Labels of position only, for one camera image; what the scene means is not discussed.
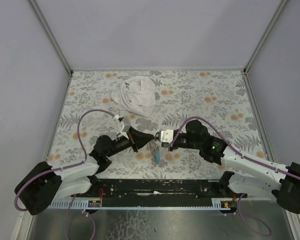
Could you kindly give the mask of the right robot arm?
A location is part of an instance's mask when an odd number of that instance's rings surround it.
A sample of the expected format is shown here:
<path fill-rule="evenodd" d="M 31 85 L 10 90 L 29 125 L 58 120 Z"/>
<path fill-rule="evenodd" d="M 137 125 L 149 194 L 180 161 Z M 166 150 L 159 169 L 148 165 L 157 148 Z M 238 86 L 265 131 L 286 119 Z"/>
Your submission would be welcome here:
<path fill-rule="evenodd" d="M 227 173 L 228 188 L 236 194 L 273 199 L 283 209 L 300 214 L 300 164 L 290 165 L 271 162 L 241 151 L 223 136 L 211 135 L 203 125 L 204 119 L 190 117 L 181 129 L 161 130 L 155 135 L 164 148 L 195 149 L 207 162 L 226 165 L 248 174 Z"/>

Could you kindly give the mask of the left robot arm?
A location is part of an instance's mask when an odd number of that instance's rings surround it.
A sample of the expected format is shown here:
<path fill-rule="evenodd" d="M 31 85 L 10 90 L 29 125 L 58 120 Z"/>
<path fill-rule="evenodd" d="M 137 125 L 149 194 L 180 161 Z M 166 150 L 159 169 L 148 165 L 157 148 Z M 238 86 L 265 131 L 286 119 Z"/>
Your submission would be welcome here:
<path fill-rule="evenodd" d="M 47 209 L 53 201 L 85 194 L 97 183 L 96 175 L 110 166 L 111 156 L 129 148 L 137 152 L 154 138 L 152 134 L 130 127 L 126 135 L 115 139 L 107 135 L 99 136 L 85 161 L 59 167 L 42 161 L 15 187 L 15 201 L 21 201 L 24 210 L 35 216 Z"/>

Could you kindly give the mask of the blue key tag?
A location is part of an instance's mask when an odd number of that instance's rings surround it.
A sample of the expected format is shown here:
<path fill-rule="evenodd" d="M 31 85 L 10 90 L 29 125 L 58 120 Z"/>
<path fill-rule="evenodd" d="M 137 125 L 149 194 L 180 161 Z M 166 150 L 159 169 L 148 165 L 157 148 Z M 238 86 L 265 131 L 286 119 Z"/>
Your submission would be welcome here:
<path fill-rule="evenodd" d="M 157 165 L 159 165 L 161 163 L 161 153 L 160 153 L 160 149 L 158 147 L 155 148 L 155 162 Z"/>

